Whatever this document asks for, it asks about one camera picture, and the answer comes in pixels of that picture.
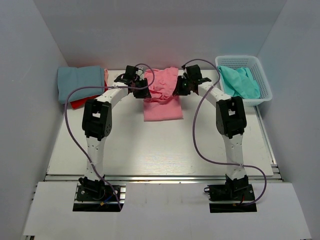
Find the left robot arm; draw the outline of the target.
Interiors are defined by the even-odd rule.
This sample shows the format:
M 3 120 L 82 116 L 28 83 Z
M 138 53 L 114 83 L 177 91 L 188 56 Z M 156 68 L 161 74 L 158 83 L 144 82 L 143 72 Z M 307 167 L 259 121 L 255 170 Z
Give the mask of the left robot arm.
M 128 65 L 108 90 L 87 100 L 84 105 L 82 129 L 87 143 L 88 163 L 84 175 L 87 180 L 104 181 L 104 147 L 112 130 L 112 108 L 129 94 L 133 94 L 136 99 L 151 98 L 142 66 L 142 63 Z

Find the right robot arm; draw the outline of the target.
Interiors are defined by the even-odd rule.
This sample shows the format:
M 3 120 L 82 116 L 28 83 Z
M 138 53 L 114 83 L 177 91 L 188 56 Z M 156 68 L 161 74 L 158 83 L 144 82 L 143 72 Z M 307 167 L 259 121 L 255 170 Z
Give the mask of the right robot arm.
M 192 140 L 197 154 L 205 161 L 226 166 L 226 182 L 232 191 L 239 191 L 249 185 L 249 179 L 244 167 L 243 134 L 247 126 L 247 119 L 241 97 L 230 96 L 220 90 L 208 77 L 203 77 L 199 65 L 182 66 L 183 75 L 177 77 L 174 96 L 187 96 L 192 92 L 201 96 L 192 122 Z M 195 127 L 198 112 L 203 101 L 207 100 L 216 110 L 215 123 L 217 131 L 222 136 L 225 147 L 226 162 L 217 162 L 204 157 L 197 146 Z

